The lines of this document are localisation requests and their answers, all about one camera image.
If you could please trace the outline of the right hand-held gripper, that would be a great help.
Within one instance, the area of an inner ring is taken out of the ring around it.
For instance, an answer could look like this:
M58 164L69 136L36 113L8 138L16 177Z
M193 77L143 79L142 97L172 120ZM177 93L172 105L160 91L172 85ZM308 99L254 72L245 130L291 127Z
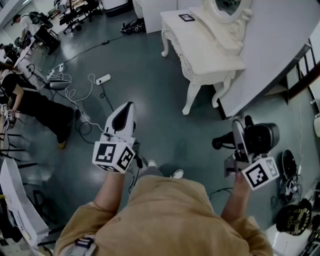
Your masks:
M224 160L224 176L242 173L252 191L279 177L275 158L267 154L248 154L245 131L239 120L231 125L236 153Z

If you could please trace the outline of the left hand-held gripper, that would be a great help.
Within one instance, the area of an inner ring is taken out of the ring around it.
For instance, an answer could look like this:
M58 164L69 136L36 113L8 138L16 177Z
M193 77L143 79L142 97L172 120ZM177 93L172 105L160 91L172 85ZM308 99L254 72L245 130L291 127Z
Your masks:
M94 144L92 163L113 173L126 173L133 160L139 166L139 143L134 137L135 129L136 108L129 101L107 118L105 131Z

